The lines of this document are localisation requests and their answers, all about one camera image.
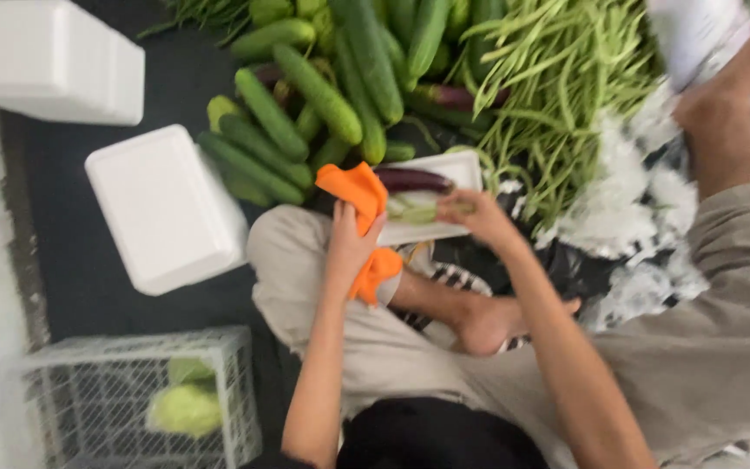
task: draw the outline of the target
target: styrofoam lid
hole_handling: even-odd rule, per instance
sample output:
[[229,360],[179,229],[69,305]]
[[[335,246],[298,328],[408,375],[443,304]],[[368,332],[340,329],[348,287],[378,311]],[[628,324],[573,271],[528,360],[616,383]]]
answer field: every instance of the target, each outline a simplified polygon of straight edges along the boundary
[[161,294],[243,263],[244,218],[235,223],[227,212],[181,125],[100,149],[86,171],[140,292]]

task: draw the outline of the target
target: white styrofoam tray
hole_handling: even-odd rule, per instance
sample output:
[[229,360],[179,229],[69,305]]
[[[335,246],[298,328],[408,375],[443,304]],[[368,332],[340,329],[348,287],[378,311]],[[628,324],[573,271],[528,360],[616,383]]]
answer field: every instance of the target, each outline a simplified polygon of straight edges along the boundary
[[[466,150],[448,155],[428,156],[413,159],[406,163],[387,165],[391,168],[416,168],[437,173],[450,178],[457,188],[483,189],[482,169],[479,167],[479,156],[476,152]],[[433,204],[439,196],[430,192],[407,194],[407,200],[413,204]],[[435,222],[428,225],[387,222],[378,238],[380,246],[395,246],[407,243],[419,243],[428,240],[441,240],[455,236],[469,235],[470,230],[461,225]]]

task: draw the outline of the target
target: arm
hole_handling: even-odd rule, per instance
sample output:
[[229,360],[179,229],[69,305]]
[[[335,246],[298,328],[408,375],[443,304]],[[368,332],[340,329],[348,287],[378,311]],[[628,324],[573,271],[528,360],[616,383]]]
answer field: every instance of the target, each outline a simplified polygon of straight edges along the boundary
[[338,455],[347,296],[386,221],[380,217],[361,237],[355,217],[351,205],[335,205],[321,299],[283,429],[283,453],[318,469],[334,468]]
[[[453,202],[473,204],[464,215]],[[658,467],[614,376],[563,303],[528,242],[488,194],[457,191],[440,218],[460,223],[505,263],[529,326],[543,381],[581,469]]]

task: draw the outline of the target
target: styrofoam box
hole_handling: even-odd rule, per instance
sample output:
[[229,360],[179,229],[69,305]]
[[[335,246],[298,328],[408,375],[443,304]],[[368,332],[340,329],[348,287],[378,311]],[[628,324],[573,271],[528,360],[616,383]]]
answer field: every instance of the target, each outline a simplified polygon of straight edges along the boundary
[[68,0],[0,0],[0,108],[135,125],[144,52]]
[[86,172],[141,293],[166,293],[247,261],[242,210],[181,125],[99,149]]
[[[450,178],[458,188],[483,189],[479,155],[471,150],[446,155],[428,156],[388,166],[392,168],[424,169],[425,171]],[[406,199],[413,204],[434,204],[437,197],[438,195],[426,192],[406,194]],[[378,245],[395,246],[469,234],[470,230],[461,225],[451,225],[442,222],[427,225],[412,225],[390,221],[387,222],[381,231],[381,235],[378,237]]]

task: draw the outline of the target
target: beige pants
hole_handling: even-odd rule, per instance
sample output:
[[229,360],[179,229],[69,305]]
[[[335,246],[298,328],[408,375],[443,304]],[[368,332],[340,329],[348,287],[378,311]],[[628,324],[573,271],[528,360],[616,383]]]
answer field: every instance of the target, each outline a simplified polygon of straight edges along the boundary
[[[257,220],[248,241],[258,278],[253,300],[276,337],[300,355],[329,229],[327,218],[282,206]],[[593,338],[660,462],[750,437],[750,185],[703,202],[689,241],[710,290]],[[382,304],[398,281],[382,285]],[[358,301],[349,303],[345,338],[347,415],[388,397],[459,400],[519,425],[552,467],[574,466],[530,347],[485,359],[456,355],[386,307]]]

